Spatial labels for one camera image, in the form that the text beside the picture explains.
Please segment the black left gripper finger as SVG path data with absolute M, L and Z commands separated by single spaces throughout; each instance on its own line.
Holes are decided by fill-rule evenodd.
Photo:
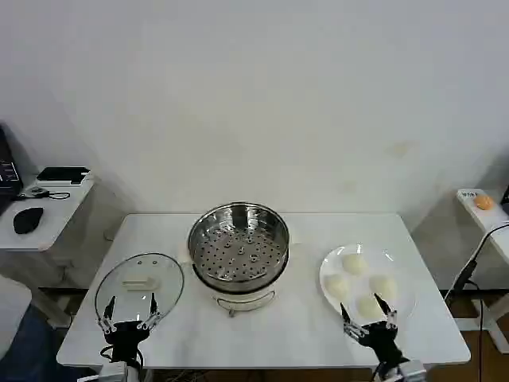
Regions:
M 155 293 L 150 297 L 150 314 L 148 318 L 137 325 L 137 329 L 152 330 L 157 323 L 161 320 L 161 312 L 155 298 Z
M 115 308 L 115 296 L 112 296 L 108 304 L 106 304 L 103 315 L 98 318 L 99 327 L 104 333 L 112 333 L 116 328 L 112 321 Z

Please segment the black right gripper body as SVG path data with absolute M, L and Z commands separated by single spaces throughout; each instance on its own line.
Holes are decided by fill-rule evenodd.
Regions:
M 402 351 L 395 344 L 398 327 L 394 323 L 374 322 L 363 325 L 362 329 L 363 336 L 359 339 L 359 343 L 372 349 L 380 363 L 400 363 Z

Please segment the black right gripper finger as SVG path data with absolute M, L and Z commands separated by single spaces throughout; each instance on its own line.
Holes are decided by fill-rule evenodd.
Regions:
M 383 300 L 378 294 L 374 293 L 375 300 L 379 304 L 380 309 L 385 314 L 387 319 L 388 329 L 397 329 L 397 311 L 390 307 L 390 305 Z
M 343 320 L 344 332 L 350 338 L 365 337 L 367 335 L 367 331 L 362 326 L 356 324 L 353 320 L 351 320 L 351 318 L 343 304 L 340 304 L 340 308 L 341 308 L 341 317 Z

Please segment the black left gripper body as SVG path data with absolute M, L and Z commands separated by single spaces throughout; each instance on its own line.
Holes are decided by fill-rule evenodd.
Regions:
M 128 321 L 115 323 L 114 329 L 104 334 L 106 343 L 112 347 L 112 360 L 136 361 L 139 343 L 150 335 L 148 326 L 140 321 Z

